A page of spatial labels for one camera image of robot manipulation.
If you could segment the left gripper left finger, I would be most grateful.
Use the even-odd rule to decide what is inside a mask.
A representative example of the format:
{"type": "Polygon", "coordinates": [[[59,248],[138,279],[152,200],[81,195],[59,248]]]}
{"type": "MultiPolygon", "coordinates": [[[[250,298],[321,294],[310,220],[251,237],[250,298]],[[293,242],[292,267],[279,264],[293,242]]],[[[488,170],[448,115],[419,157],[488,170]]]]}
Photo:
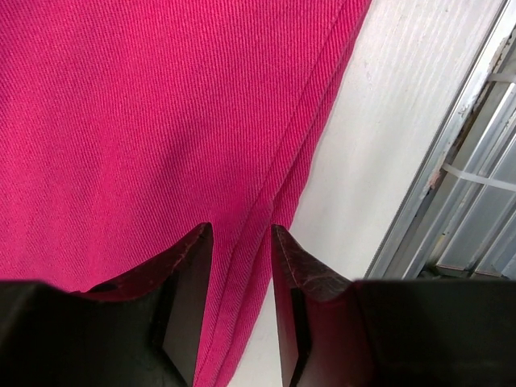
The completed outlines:
{"type": "Polygon", "coordinates": [[[191,386],[210,278],[213,230],[86,292],[1,284],[4,386],[191,386]]]}

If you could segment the pink trousers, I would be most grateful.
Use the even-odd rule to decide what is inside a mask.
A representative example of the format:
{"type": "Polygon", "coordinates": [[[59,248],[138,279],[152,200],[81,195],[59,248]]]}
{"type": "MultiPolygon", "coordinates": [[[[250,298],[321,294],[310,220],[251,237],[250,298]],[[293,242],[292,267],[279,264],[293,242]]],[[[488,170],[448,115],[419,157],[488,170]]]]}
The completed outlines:
{"type": "Polygon", "coordinates": [[[209,222],[194,383],[227,385],[368,8],[2,2],[2,278],[87,289],[209,222]]]}

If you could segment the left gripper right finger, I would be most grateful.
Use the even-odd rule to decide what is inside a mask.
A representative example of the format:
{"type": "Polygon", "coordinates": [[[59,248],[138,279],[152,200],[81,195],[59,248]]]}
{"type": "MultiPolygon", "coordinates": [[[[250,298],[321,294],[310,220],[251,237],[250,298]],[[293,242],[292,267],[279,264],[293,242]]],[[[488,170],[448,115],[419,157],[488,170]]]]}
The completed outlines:
{"type": "Polygon", "coordinates": [[[283,385],[514,385],[513,281],[349,281],[271,241],[283,385]]]}

